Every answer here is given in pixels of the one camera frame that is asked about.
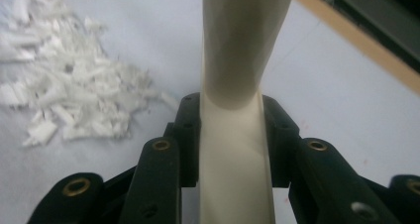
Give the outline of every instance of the white plastic scrap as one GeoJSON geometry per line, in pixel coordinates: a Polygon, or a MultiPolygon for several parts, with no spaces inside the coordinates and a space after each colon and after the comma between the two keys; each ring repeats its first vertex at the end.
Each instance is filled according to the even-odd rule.
{"type": "Polygon", "coordinates": [[[37,110],[24,146],[47,144],[61,124],[66,140],[126,137],[130,114],[151,99],[177,109],[175,99],[150,88],[147,72],[107,58],[97,39],[105,26],[81,23],[62,0],[14,0],[10,11],[0,62],[29,62],[31,70],[0,84],[0,104],[37,110]]]}

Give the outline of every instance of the brass insert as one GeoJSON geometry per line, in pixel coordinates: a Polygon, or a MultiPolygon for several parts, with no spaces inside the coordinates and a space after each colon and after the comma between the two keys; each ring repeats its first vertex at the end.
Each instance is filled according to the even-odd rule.
{"type": "Polygon", "coordinates": [[[164,151],[170,147],[170,143],[167,141],[157,141],[152,145],[152,147],[157,151],[164,151]]]}
{"type": "Polygon", "coordinates": [[[90,180],[85,177],[79,177],[70,181],[62,190],[64,196],[76,196],[89,189],[90,180]]]}
{"type": "Polygon", "coordinates": [[[319,152],[324,152],[325,150],[327,150],[327,145],[322,144],[320,142],[310,142],[308,144],[308,146],[310,148],[312,148],[313,150],[319,151],[319,152]]]}

